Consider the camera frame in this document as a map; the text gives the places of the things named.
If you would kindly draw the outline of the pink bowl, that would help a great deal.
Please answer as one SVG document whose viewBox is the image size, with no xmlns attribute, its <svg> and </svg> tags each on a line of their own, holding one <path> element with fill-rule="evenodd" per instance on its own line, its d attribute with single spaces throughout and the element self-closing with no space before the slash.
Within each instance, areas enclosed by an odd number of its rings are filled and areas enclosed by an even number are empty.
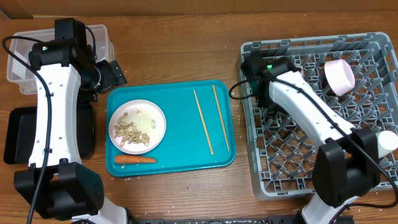
<svg viewBox="0 0 398 224">
<path fill-rule="evenodd" d="M 351 91 L 355 86 L 355 77 L 350 65 L 343 59 L 325 63 L 325 77 L 331 90 L 338 96 Z"/>
</svg>

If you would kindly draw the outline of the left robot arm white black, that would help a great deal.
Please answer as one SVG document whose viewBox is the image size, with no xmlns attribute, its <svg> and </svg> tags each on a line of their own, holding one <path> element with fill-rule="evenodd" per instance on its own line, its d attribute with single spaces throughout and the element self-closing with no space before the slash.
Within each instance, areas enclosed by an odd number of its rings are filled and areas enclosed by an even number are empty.
<svg viewBox="0 0 398 224">
<path fill-rule="evenodd" d="M 14 174 L 16 190 L 29 203 L 29 214 L 73 223 L 134 223 L 127 208 L 104 194 L 99 174 L 85 167 L 77 143 L 77 106 L 81 95 L 98 95 L 126 83 L 117 61 L 96 61 L 91 29 L 65 18 L 55 21 L 55 38 L 34 40 L 28 61 L 35 75 L 35 143 L 26 170 Z"/>
</svg>

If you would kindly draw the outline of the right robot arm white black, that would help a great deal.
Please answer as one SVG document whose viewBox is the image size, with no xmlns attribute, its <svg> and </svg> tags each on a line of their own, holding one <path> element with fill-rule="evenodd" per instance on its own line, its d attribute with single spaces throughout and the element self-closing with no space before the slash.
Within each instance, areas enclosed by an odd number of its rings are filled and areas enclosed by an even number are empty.
<svg viewBox="0 0 398 224">
<path fill-rule="evenodd" d="M 260 106 L 282 109 L 317 147 L 312 172 L 315 193 L 294 223 L 347 223 L 341 214 L 380 183 L 380 159 L 397 149 L 397 134 L 357 129 L 338 116 L 304 80 L 302 67 L 282 57 L 271 62 L 258 52 L 239 70 Z"/>
</svg>

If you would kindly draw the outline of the wooden chopstick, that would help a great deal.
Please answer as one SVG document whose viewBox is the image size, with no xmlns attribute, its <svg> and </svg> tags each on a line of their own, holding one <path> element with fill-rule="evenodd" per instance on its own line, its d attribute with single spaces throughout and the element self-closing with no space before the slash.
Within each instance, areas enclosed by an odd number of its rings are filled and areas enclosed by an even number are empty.
<svg viewBox="0 0 398 224">
<path fill-rule="evenodd" d="M 204 132 L 205 132 L 206 140 L 208 142 L 208 147 L 210 149 L 210 153 L 211 153 L 212 156 L 214 156 L 213 147 L 211 145 L 210 137 L 209 137 L 209 134 L 208 134 L 208 130 L 206 128 L 206 123 L 205 123 L 205 120 L 204 120 L 204 117 L 203 117 L 203 113 L 202 113 L 202 110 L 201 110 L 200 102 L 198 100 L 197 93 L 196 93 L 195 89 L 193 90 L 193 94 L 194 94 L 195 101 L 196 101 L 196 104 L 197 104 L 198 112 L 200 114 L 202 126 L 203 126 L 203 129 L 204 129 Z"/>
<path fill-rule="evenodd" d="M 215 97 L 216 106 L 217 106 L 217 109 L 218 109 L 218 114 L 219 114 L 219 117 L 220 117 L 220 123 L 221 123 L 221 127 L 222 127 L 222 130 L 223 130 L 223 135 L 224 135 L 224 140 L 225 140 L 225 143 L 226 143 L 226 147 L 227 147 L 227 150 L 230 151 L 229 141 L 228 141 L 228 137 L 227 137 L 225 126 L 224 126 L 223 115 L 222 115 L 220 104 L 219 104 L 219 101 L 218 101 L 218 95 L 217 95 L 217 91 L 216 91 L 215 85 L 212 85 L 212 89 L 213 89 L 213 94 L 214 94 L 214 97 Z"/>
</svg>

